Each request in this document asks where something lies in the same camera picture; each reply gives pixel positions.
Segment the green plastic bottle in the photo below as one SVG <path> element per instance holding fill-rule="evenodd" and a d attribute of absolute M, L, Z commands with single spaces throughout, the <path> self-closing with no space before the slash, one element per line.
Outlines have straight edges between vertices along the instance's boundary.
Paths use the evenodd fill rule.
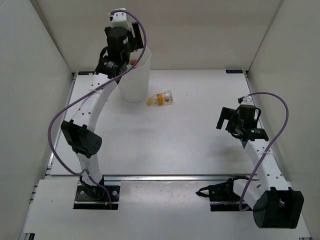
<path fill-rule="evenodd" d="M 127 69 L 132 68 L 132 66 L 133 66 L 135 63 L 136 63 L 135 61 L 129 62 L 129 64 L 127 65 Z"/>

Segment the clear bottle red label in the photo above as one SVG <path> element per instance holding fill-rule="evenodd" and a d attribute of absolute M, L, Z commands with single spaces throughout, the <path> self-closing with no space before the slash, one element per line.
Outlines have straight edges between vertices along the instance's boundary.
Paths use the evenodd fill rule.
<path fill-rule="evenodd" d="M 129 61 L 129 63 L 130 63 L 131 66 L 134 65 L 137 62 L 137 60 L 138 60 L 138 58 L 139 58 L 139 56 L 141 54 L 141 51 L 142 51 L 141 49 L 137 49 L 137 50 L 135 50 L 135 51 L 130 53 L 130 61 Z"/>

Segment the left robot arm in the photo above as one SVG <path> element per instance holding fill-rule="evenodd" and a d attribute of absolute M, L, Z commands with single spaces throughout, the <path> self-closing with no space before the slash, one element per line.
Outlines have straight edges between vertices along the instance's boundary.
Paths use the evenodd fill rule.
<path fill-rule="evenodd" d="M 121 80 L 121 74 L 128 69 L 131 53 L 144 47 L 140 27 L 132 23 L 132 29 L 122 26 L 107 26 L 104 29 L 107 46 L 102 49 L 90 91 L 76 113 L 69 121 L 61 124 L 62 133 L 75 152 L 81 171 L 79 178 L 84 192 L 93 200 L 100 201 L 107 194 L 104 178 L 98 162 L 98 151 L 102 138 L 95 133 L 100 113 L 110 94 Z"/>

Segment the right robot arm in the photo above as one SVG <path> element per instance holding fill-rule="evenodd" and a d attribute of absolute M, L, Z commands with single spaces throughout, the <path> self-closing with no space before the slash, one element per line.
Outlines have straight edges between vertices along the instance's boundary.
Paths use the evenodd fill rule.
<path fill-rule="evenodd" d="M 242 198 L 250 207 L 255 224 L 260 229 L 295 229 L 298 226 L 304 197 L 293 190 L 280 171 L 269 146 L 269 137 L 258 127 L 261 110 L 254 105 L 240 104 L 238 108 L 223 107 L 217 129 L 227 123 L 226 131 L 240 140 L 252 161 L 259 182 L 237 179 L 225 186 L 230 200 Z"/>

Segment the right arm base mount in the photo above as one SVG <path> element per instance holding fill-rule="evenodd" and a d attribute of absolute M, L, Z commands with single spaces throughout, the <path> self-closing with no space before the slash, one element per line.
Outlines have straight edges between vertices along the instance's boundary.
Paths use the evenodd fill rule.
<path fill-rule="evenodd" d="M 211 212 L 239 212 L 240 196 L 233 191 L 234 182 L 248 179 L 246 175 L 230 175 L 226 181 L 202 187 L 195 194 L 209 198 Z"/>

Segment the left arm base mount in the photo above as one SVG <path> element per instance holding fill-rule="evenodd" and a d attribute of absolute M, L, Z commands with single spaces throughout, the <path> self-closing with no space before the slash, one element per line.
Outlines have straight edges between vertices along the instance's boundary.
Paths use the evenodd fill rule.
<path fill-rule="evenodd" d="M 75 210 L 118 210 L 121 186 L 119 184 L 107 184 L 99 182 L 100 186 L 91 186 L 79 180 L 74 197 L 73 209 Z"/>

